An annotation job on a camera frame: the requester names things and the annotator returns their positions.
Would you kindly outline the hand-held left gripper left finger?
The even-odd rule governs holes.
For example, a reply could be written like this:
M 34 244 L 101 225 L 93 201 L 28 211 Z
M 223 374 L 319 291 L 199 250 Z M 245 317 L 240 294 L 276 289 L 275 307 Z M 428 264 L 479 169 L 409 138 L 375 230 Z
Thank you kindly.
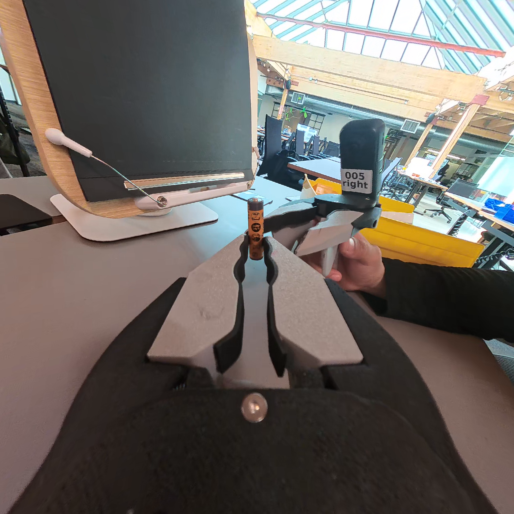
M 147 357 L 223 374 L 241 354 L 246 236 L 240 235 L 186 278 Z

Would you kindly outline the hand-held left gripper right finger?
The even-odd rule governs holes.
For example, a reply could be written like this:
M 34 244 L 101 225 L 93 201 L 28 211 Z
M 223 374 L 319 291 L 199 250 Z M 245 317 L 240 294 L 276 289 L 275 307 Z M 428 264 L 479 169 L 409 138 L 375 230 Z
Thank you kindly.
M 286 371 L 353 365 L 363 354 L 323 276 L 267 236 L 268 350 L 279 377 Z

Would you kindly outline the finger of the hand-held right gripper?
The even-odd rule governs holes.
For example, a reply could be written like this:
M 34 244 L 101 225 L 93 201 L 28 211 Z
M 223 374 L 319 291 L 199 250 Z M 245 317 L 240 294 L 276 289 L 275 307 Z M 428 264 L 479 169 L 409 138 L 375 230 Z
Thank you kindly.
M 295 255 L 314 254 L 347 241 L 351 237 L 353 221 L 362 214 L 352 210 L 333 211 L 324 221 L 307 230 L 294 250 Z
M 314 201 L 289 202 L 265 216 L 263 231 L 271 233 L 288 250 L 294 250 L 315 226 L 319 209 Z

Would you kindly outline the orange battery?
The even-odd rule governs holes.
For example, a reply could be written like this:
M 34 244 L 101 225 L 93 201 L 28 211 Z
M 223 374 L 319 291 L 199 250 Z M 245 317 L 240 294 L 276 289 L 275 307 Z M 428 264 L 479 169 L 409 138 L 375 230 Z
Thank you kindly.
M 249 258 L 261 260 L 264 255 L 264 200 L 261 197 L 252 197 L 248 200 L 247 207 Z

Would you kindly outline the yellow plastic bin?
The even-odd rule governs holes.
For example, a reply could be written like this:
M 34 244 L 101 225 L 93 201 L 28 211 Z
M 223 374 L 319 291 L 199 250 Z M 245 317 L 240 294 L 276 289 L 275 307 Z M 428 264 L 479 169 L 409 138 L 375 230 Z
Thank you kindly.
M 470 268 L 484 246 L 413 225 L 414 207 L 379 197 L 382 215 L 374 229 L 363 236 L 381 249 L 384 258 L 437 266 Z

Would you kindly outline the person's right forearm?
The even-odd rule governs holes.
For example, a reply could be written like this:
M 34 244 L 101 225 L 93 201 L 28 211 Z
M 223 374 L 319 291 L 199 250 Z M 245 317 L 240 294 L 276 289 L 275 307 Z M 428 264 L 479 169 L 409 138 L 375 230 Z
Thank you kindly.
M 384 298 L 362 293 L 377 315 L 513 345 L 513 272 L 383 263 Z

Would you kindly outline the person's right hand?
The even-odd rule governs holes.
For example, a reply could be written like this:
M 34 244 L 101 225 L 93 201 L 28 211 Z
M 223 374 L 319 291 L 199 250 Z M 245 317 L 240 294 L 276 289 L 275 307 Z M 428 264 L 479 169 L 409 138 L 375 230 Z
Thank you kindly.
M 347 292 L 386 298 L 385 268 L 377 246 L 358 233 L 338 246 L 338 264 L 326 276 Z

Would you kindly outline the grey background table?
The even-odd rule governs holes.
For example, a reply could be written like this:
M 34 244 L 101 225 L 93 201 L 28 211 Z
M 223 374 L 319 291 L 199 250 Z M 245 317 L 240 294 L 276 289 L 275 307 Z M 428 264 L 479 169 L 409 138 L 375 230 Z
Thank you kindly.
M 289 169 L 308 176 L 323 178 L 334 183 L 341 183 L 340 159 L 333 157 L 289 162 Z

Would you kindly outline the black office chair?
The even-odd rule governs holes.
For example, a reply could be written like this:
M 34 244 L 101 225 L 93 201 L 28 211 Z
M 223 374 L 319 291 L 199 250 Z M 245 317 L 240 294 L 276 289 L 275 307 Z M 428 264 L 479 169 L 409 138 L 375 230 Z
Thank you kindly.
M 282 154 L 282 122 L 266 115 L 265 120 L 265 153 L 257 171 L 257 176 L 266 175 L 268 180 L 286 187 L 300 190 L 302 176 L 288 167 L 291 159 Z

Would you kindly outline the wooden roof beam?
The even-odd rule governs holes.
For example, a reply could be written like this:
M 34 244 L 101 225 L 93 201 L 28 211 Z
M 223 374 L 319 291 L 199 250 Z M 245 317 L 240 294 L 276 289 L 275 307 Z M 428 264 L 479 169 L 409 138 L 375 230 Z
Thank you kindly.
M 256 56 L 266 60 L 439 99 L 470 102 L 485 90 L 486 79 L 473 74 L 383 60 L 261 35 L 254 35 L 253 45 Z

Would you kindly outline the red steel beam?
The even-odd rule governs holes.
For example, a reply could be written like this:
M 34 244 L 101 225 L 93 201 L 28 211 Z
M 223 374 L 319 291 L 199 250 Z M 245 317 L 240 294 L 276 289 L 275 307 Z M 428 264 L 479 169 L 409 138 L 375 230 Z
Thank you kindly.
M 346 33 L 353 33 L 356 35 L 363 35 L 363 36 L 371 36 L 371 37 L 379 37 L 385 40 L 393 40 L 398 42 L 405 42 L 405 43 L 412 43 L 412 44 L 422 44 L 427 45 L 434 48 L 439 49 L 445 49 L 445 50 L 454 50 L 457 52 L 469 52 L 476 55 L 486 55 L 486 56 L 493 56 L 495 58 L 505 57 L 506 52 L 502 50 L 496 50 L 496 49 L 488 49 L 488 48 L 479 48 L 474 46 L 466 46 L 466 45 L 459 45 L 454 43 L 446 43 L 446 42 L 440 42 L 436 40 L 431 40 L 427 38 L 421 38 L 416 36 L 410 36 L 410 35 L 402 35 L 402 34 L 396 34 L 396 33 L 390 33 L 390 32 L 383 32 L 378 30 L 371 30 L 371 29 L 365 29 L 360 27 L 353 27 L 349 25 L 337 25 L 332 24 L 328 22 L 314 22 L 314 21 L 308 21 L 308 20 L 298 20 L 296 18 L 292 17 L 284 17 L 284 16 L 276 16 L 272 14 L 267 13 L 257 13 L 258 17 L 267 19 L 271 18 L 277 22 L 291 22 L 295 25 L 306 25 L 315 29 L 322 28 L 326 30 L 334 30 L 334 31 L 340 31 L 340 32 L 346 32 Z

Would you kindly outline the wooden background desk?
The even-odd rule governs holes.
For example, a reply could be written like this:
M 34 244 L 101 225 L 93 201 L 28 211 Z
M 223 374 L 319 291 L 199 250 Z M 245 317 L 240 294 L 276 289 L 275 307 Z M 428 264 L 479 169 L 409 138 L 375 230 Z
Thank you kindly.
M 486 233 L 492 235 L 491 242 L 498 240 L 503 244 L 513 247 L 513 224 L 501 220 L 489 212 L 484 210 L 484 205 L 480 202 L 475 202 L 463 196 L 455 195 L 445 192 L 444 196 L 447 198 L 447 203 L 452 209 L 461 212 L 460 217 L 454 223 L 452 228 L 448 231 L 447 235 L 456 236 L 462 224 L 473 216 L 478 215 L 483 218 L 484 222 L 482 228 Z

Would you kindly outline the black monitor with wooden edge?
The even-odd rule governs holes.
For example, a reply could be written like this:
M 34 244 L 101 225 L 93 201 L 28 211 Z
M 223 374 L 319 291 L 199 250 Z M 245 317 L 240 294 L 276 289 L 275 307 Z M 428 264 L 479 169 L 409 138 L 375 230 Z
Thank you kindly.
M 254 182 L 244 1 L 1 1 L 1 47 L 47 176 L 85 212 Z

